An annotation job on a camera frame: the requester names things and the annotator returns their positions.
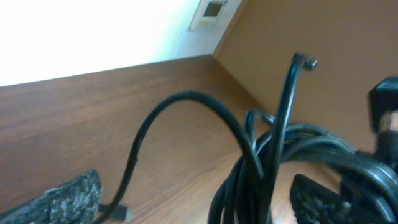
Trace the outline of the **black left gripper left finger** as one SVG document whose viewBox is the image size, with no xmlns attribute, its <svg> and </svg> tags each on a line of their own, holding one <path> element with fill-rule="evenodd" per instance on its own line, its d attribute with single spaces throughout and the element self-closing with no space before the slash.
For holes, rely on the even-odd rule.
<svg viewBox="0 0 398 224">
<path fill-rule="evenodd" d="M 92 223 L 102 186 L 89 170 L 1 214 L 1 223 Z"/>
</svg>

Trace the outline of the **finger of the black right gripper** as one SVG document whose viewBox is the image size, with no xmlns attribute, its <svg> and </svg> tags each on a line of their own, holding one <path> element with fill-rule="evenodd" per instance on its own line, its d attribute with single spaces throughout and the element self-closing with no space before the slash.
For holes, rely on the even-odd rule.
<svg viewBox="0 0 398 224">
<path fill-rule="evenodd" d="M 387 77 L 368 93 L 371 128 L 379 132 L 380 122 L 387 112 L 397 110 L 397 77 Z"/>
</svg>

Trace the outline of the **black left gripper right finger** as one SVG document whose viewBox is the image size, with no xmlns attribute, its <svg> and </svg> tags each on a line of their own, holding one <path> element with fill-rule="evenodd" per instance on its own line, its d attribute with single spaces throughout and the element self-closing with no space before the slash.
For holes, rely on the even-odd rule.
<svg viewBox="0 0 398 224">
<path fill-rule="evenodd" d="M 302 174 L 294 177 L 290 203 L 298 223 L 388 223 L 381 215 L 343 200 L 337 193 Z"/>
</svg>

